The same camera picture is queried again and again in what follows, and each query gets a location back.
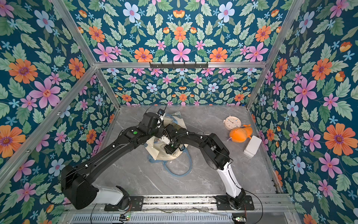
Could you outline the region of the cream canvas tote bag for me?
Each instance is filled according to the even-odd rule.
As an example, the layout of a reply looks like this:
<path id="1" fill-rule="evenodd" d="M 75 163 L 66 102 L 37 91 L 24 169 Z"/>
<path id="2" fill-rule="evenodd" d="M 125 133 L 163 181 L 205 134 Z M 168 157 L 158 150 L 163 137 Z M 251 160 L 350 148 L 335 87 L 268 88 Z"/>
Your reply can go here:
<path id="1" fill-rule="evenodd" d="M 172 114 L 166 113 L 164 115 L 164 125 L 173 125 L 175 129 L 186 128 L 181 112 L 175 112 Z M 192 171 L 193 162 L 192 158 L 187 150 L 187 144 L 180 144 L 178 148 L 174 151 L 166 150 L 166 146 L 171 146 L 171 141 L 169 140 L 169 135 L 163 133 L 163 136 L 152 137 L 145 144 L 144 147 L 149 153 L 148 160 L 150 163 L 161 163 L 170 175 L 174 177 L 184 177 Z M 173 173 L 168 167 L 167 164 L 172 160 L 177 159 L 180 155 L 186 154 L 189 159 L 189 169 L 183 174 Z"/>

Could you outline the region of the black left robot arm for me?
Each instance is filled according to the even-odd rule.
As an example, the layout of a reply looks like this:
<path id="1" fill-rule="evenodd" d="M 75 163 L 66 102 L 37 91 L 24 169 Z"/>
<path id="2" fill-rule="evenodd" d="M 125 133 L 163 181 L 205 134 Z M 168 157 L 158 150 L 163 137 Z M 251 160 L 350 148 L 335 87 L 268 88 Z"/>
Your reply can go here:
<path id="1" fill-rule="evenodd" d="M 94 186 L 96 179 L 125 154 L 145 144 L 163 131 L 165 111 L 146 112 L 137 126 L 123 130 L 113 143 L 89 160 L 76 166 L 67 165 L 61 172 L 61 191 L 70 203 L 81 210 L 90 204 L 110 204 L 125 210 L 129 194 L 120 186 Z"/>

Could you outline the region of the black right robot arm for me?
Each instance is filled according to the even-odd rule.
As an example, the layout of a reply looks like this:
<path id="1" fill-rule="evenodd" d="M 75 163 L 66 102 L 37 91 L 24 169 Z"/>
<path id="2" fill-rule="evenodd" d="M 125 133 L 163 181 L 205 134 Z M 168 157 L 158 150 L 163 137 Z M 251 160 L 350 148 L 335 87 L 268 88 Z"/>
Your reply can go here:
<path id="1" fill-rule="evenodd" d="M 216 134 L 200 135 L 185 128 L 176 129 L 168 125 L 164 128 L 163 135 L 169 139 L 169 144 L 165 146 L 167 153 L 174 152 L 181 145 L 199 149 L 208 166 L 216 170 L 223 181 L 230 207 L 237 210 L 243 206 L 246 192 L 233 173 L 233 160 L 229 156 L 229 150 Z"/>

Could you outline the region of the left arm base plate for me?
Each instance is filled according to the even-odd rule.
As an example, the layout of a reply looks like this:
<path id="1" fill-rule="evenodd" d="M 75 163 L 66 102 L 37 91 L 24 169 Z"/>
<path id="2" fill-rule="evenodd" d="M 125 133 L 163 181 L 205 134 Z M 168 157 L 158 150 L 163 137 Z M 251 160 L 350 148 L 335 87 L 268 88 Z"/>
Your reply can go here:
<path id="1" fill-rule="evenodd" d="M 141 211 L 144 205 L 144 197 L 143 196 L 125 196 L 118 204 L 111 205 L 106 204 L 104 210 L 105 211 Z"/>

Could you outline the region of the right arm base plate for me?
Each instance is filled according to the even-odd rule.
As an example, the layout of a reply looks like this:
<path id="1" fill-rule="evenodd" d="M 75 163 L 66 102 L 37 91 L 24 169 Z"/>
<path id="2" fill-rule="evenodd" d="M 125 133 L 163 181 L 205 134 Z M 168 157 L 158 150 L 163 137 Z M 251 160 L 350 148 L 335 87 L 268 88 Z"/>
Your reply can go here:
<path id="1" fill-rule="evenodd" d="M 255 209 L 252 196 L 232 198 L 228 195 L 215 196 L 217 210 L 219 211 L 253 211 Z"/>

